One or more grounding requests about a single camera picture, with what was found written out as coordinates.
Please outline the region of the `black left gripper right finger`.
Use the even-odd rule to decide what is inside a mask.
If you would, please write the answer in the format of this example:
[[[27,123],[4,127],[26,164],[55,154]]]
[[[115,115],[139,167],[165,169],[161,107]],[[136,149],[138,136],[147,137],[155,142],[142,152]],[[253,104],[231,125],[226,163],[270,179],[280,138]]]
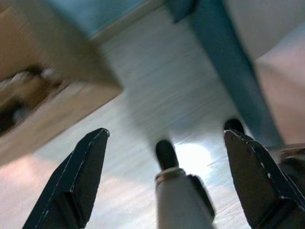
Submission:
[[[248,224],[253,229],[305,227],[305,147],[271,152],[234,130],[224,133],[230,170]]]

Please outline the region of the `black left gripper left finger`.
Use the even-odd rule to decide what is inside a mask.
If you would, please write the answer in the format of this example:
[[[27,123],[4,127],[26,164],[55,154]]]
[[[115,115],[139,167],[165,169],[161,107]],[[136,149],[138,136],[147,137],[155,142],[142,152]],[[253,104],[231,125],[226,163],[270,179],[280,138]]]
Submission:
[[[90,220],[110,133],[86,134],[54,170],[28,216],[25,229],[83,229]]]

